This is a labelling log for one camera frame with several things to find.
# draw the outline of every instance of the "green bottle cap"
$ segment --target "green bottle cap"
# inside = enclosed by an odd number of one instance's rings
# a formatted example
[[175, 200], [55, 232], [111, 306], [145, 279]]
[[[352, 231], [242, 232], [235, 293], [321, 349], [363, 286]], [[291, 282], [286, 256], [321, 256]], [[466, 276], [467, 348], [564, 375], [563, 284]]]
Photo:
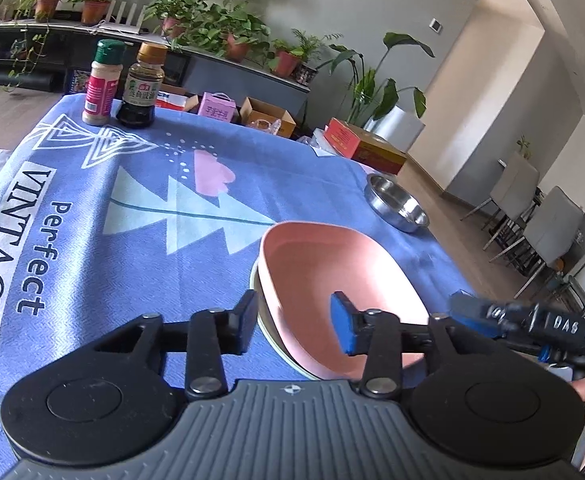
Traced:
[[121, 65], [126, 44], [117, 40], [99, 40], [95, 61], [104, 65]]

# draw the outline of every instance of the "pink bowl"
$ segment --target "pink bowl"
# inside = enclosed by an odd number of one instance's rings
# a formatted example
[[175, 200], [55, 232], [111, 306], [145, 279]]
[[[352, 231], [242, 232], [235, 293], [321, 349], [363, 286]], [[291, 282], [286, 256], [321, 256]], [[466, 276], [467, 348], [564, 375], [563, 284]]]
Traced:
[[[330, 224], [281, 222], [262, 238], [259, 277], [268, 309], [293, 359], [321, 379], [361, 379], [366, 356], [339, 347], [330, 295], [342, 290], [359, 310], [380, 308], [406, 323], [428, 312], [396, 261], [375, 240]], [[422, 358], [404, 354], [403, 366]]]

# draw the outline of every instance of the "bowl rim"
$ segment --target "bowl rim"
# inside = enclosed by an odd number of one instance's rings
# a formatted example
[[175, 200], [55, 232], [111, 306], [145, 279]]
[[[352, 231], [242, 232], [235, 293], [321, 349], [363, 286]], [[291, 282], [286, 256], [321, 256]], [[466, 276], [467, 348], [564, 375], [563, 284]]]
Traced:
[[[384, 198], [377, 192], [377, 190], [375, 189], [374, 184], [372, 183], [372, 179], [374, 178], [381, 178], [383, 180], [386, 180], [387, 182], [389, 182], [390, 184], [392, 184], [393, 186], [399, 187], [399, 189], [403, 190], [404, 193], [406, 193], [410, 198], [412, 198], [417, 205], [419, 206], [419, 208], [421, 209], [421, 212], [425, 215], [425, 222], [423, 224], [419, 224], [418, 222], [415, 222], [413, 219], [410, 219], [404, 215], [402, 215], [399, 211], [397, 211], [396, 209], [392, 208], [385, 200]], [[381, 202], [383, 202], [384, 204], [386, 204], [388, 207], [390, 207], [394, 212], [396, 212], [402, 219], [404, 219], [405, 221], [411, 223], [412, 225], [416, 225], [418, 227], [423, 227], [423, 228], [428, 228], [430, 226], [430, 215], [428, 215], [428, 213], [426, 213], [425, 209], [423, 208], [423, 206], [421, 205], [421, 203], [414, 197], [414, 195], [412, 193], [410, 193], [409, 191], [407, 191], [404, 187], [399, 186], [399, 184], [397, 184], [396, 182], [393, 182], [392, 180], [390, 180], [387, 176], [379, 174], [379, 173], [370, 173], [367, 177], [366, 177], [366, 184], [367, 187], [370, 188], [371, 192], [374, 193], [374, 195], [381, 200]]]

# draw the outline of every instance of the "bottle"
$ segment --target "bottle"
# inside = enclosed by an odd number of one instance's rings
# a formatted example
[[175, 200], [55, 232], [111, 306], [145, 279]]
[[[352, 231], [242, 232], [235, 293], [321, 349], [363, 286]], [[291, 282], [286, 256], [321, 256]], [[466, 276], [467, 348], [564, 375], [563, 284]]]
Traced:
[[117, 92], [119, 76], [124, 68], [122, 58], [125, 48], [125, 43], [117, 40], [100, 40], [96, 44], [86, 103], [81, 115], [84, 123], [103, 126], [110, 120], [112, 99]]
[[141, 43], [137, 63], [128, 70], [122, 106], [117, 120], [129, 128], [144, 128], [155, 120], [155, 101], [164, 80], [163, 64], [168, 47], [157, 43]]

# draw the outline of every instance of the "tablecloth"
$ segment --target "tablecloth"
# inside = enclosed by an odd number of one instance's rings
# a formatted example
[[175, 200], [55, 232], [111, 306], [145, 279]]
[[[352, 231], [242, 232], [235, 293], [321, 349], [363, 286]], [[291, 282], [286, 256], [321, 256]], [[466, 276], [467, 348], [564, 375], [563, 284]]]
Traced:
[[[275, 222], [374, 238], [431, 312], [469, 290], [428, 231], [403, 234], [370, 209], [356, 162], [172, 110], [144, 130], [87, 126], [82, 105], [62, 98], [0, 173], [0, 402], [25, 374], [140, 314], [234, 306]], [[229, 384], [302, 379], [259, 329], [224, 363]], [[168, 382], [183, 384], [183, 371], [184, 356], [170, 356]], [[14, 461], [0, 428], [0, 475]]]

